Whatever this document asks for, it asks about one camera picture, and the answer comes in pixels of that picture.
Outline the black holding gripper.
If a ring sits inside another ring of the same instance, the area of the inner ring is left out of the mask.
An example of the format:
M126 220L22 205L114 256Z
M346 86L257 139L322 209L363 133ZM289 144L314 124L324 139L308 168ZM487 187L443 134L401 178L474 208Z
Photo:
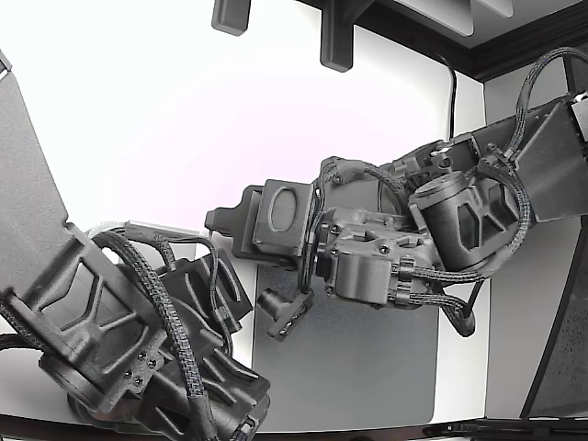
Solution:
M138 221L124 223L124 236L139 243L205 243L205 237L195 231ZM230 257L222 249L219 249L218 253L220 261L216 282L217 305L231 313L225 316L224 322L229 333L235 334L242 329L241 319L251 312L253 307ZM182 300L215 331L220 332L221 326L214 316L210 300L211 266L211 254L206 254L198 260L181 258L175 262L175 270L161 266L159 276L171 297Z

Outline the black gripper oval recess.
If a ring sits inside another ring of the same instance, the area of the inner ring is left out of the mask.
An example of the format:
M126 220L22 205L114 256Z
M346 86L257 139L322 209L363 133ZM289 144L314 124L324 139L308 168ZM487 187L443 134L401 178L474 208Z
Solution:
M238 257L295 267L312 208L312 185L268 179L262 186L248 186L239 205L208 211L206 228L232 235Z

